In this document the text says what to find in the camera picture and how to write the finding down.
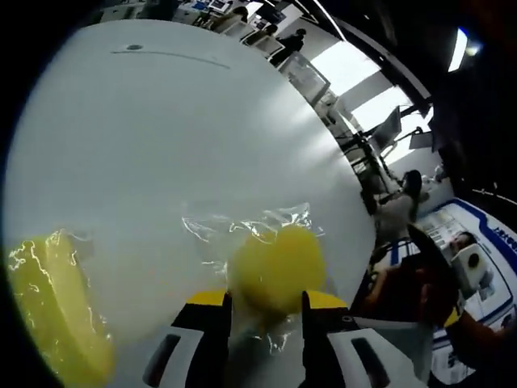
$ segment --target computer monitor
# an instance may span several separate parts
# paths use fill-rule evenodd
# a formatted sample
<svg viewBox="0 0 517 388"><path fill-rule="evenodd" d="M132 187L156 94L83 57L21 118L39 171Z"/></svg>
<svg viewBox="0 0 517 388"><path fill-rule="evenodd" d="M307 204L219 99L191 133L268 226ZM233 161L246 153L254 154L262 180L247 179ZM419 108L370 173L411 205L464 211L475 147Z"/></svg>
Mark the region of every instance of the computer monitor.
<svg viewBox="0 0 517 388"><path fill-rule="evenodd" d="M215 11L226 12L226 10L230 7L229 2L221 1L221 0L212 0L208 5L208 8L212 8Z"/></svg>
<svg viewBox="0 0 517 388"><path fill-rule="evenodd" d="M433 132L414 133L411 136L410 150L433 146Z"/></svg>
<svg viewBox="0 0 517 388"><path fill-rule="evenodd" d="M269 4L263 4L260 8L258 8L256 15L262 17L271 24L278 24L285 19L285 15L282 13L282 11L278 11Z"/></svg>
<svg viewBox="0 0 517 388"><path fill-rule="evenodd" d="M401 111L396 107L384 123L377 125L373 131L372 139L375 142L378 152L388 148L402 131Z"/></svg>

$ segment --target white tabletop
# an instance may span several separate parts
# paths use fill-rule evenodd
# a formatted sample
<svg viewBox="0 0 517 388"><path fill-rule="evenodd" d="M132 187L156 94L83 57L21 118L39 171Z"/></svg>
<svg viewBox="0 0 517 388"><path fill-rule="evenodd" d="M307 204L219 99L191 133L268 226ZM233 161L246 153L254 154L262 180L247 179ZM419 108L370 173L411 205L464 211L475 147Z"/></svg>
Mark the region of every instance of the white tabletop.
<svg viewBox="0 0 517 388"><path fill-rule="evenodd" d="M239 217L309 202L349 302L373 248L359 182L304 98L253 49L179 23L78 32L28 100L7 168L4 237L92 234L83 266L122 343L169 324L208 287L182 228L188 209ZM291 346L266 363L272 381L301 378L300 339Z"/></svg>

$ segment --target chair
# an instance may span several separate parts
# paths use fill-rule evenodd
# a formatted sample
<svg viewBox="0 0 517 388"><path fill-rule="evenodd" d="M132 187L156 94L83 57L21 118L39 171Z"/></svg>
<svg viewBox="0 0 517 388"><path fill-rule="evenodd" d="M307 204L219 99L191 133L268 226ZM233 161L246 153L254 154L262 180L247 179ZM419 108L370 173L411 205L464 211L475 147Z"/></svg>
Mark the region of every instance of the chair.
<svg viewBox="0 0 517 388"><path fill-rule="evenodd" d="M256 48L265 58L270 58L284 48L278 40L272 36L264 36L257 43L252 44L251 47Z"/></svg>
<svg viewBox="0 0 517 388"><path fill-rule="evenodd" d="M229 36L230 38L235 38L241 40L245 36L248 36L250 33L254 32L255 29L253 26L244 22L236 22L232 24L230 27L226 28L222 34Z"/></svg>

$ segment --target plastic bag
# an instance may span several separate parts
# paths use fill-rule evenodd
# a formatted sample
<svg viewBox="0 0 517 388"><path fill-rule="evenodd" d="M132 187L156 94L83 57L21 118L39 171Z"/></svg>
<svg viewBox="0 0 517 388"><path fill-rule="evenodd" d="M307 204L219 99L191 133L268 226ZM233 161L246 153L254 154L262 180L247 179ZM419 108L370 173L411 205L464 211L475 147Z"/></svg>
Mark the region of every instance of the plastic bag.
<svg viewBox="0 0 517 388"><path fill-rule="evenodd" d="M91 240L61 229L22 241L6 263L26 328L65 386L103 386L113 370L111 335L91 307L80 266L92 253Z"/></svg>
<svg viewBox="0 0 517 388"><path fill-rule="evenodd" d="M270 352L282 351L300 326L297 300L288 291L301 300L301 285L324 289L328 283L319 244L324 233L312 223L309 204L240 220L185 216L183 225L196 238L202 264L232 294L230 347L252 336L268 341ZM279 293L285 300L278 300Z"/></svg>

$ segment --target yellow sponge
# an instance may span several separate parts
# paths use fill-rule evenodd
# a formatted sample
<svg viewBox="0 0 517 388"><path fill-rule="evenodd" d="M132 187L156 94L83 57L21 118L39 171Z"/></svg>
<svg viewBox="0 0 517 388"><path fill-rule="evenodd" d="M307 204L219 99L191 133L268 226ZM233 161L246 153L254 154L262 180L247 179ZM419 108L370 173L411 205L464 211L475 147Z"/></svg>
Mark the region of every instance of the yellow sponge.
<svg viewBox="0 0 517 388"><path fill-rule="evenodd" d="M321 289L325 263L316 235L300 226L251 235L228 263L229 290L263 317L301 311L301 294Z"/></svg>
<svg viewBox="0 0 517 388"><path fill-rule="evenodd" d="M61 231L9 254L11 288L41 356L67 386L104 385L113 346L86 297L76 252Z"/></svg>

